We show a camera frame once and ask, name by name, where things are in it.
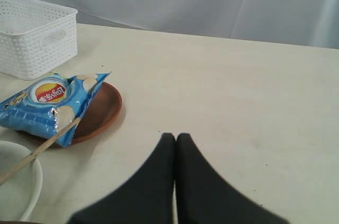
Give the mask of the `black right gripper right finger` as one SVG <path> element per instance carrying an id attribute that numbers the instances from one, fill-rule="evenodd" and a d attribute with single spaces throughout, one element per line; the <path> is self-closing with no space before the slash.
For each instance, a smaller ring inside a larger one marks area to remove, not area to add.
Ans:
<path id="1" fill-rule="evenodd" d="M 225 181 L 188 133 L 176 141 L 175 190 L 179 223 L 288 223 Z"/>

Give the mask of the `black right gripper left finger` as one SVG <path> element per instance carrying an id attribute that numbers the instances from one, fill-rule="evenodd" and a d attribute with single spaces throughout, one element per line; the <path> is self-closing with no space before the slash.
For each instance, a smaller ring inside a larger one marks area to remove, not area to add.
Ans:
<path id="1" fill-rule="evenodd" d="M 143 165 L 112 193 L 74 213 L 69 223 L 173 223 L 175 138 L 162 134 Z"/>

